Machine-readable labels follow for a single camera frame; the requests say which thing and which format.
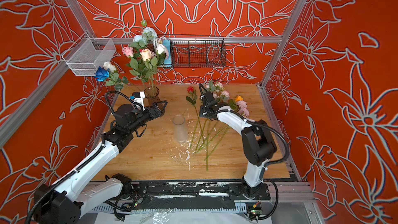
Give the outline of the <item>white rose stem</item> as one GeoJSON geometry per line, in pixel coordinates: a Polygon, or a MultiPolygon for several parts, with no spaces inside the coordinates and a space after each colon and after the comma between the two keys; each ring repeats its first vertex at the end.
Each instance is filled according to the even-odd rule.
{"type": "Polygon", "coordinates": [[[120,76],[117,68],[110,62],[105,62],[103,68],[109,73],[108,78],[105,80],[106,86],[113,86],[117,91],[122,90],[124,87],[134,88],[134,85],[128,81],[127,77],[120,76]]]}
{"type": "Polygon", "coordinates": [[[154,56],[152,57],[151,65],[153,68],[153,86],[156,83],[156,77],[158,73],[158,68],[164,65],[164,60],[166,58],[166,48],[163,44],[157,44],[154,56]]]}

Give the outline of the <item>clear glass vase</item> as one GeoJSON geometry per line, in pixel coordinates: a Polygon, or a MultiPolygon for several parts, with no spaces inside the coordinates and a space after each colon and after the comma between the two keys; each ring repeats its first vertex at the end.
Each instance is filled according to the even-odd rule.
{"type": "Polygon", "coordinates": [[[186,142],[189,138],[188,128],[185,117],[183,115],[176,115],[173,118],[174,138],[177,142],[186,142]]]}

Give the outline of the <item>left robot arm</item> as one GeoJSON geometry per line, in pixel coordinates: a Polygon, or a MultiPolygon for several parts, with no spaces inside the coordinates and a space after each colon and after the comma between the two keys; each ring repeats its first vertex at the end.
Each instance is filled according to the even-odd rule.
{"type": "Polygon", "coordinates": [[[128,101],[114,110],[108,98],[110,92],[105,93],[106,105],[115,118],[114,125],[101,135],[101,141],[89,155],[65,176],[49,186],[42,185],[35,191],[34,205],[25,219],[27,224],[32,220],[39,224],[75,224],[102,203],[110,205],[115,213],[134,209],[134,204],[118,204],[124,198],[134,199],[135,194],[131,179],[123,174],[116,174],[91,190],[85,191],[85,188],[134,138],[142,136],[138,133],[139,128],[146,128],[149,121],[164,115],[167,101],[145,106],[143,91],[134,92],[132,96],[118,91],[113,93],[128,101]]]}

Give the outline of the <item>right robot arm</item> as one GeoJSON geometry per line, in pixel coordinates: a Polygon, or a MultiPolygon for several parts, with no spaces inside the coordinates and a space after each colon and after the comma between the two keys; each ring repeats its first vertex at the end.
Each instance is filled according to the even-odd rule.
{"type": "Polygon", "coordinates": [[[241,135],[244,155],[248,160],[241,193],[247,199],[254,199],[262,187],[265,170],[270,165],[283,163],[289,158],[289,145],[283,135],[265,121],[246,118],[226,103],[217,101],[211,92],[201,92],[200,99],[200,117],[223,122],[241,135]],[[277,151],[274,135],[282,141],[285,153],[282,158],[273,161],[273,155],[277,151]]]}

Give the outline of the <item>peach rose stem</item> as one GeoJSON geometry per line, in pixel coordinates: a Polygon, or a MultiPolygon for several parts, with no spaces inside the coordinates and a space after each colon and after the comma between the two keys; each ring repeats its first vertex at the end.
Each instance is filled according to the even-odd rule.
{"type": "Polygon", "coordinates": [[[151,65],[152,52],[149,49],[142,49],[140,55],[143,61],[143,76],[147,79],[150,87],[153,87],[153,68],[151,65]]]}

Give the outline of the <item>blue rose stem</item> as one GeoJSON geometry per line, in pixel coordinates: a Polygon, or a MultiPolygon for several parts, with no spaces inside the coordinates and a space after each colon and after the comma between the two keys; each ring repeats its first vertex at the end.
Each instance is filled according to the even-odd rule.
{"type": "Polygon", "coordinates": [[[103,67],[99,67],[97,69],[97,71],[95,72],[94,78],[98,82],[102,82],[105,84],[105,80],[108,78],[108,76],[109,76],[109,73],[103,67]]]}

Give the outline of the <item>dark ribbed glass vase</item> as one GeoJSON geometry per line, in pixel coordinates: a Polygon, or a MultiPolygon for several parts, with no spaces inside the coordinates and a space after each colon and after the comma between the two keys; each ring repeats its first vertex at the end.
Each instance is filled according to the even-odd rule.
{"type": "Polygon", "coordinates": [[[160,90],[158,87],[148,87],[144,90],[145,98],[148,101],[148,105],[152,106],[154,103],[160,102],[159,98],[160,90]]]}

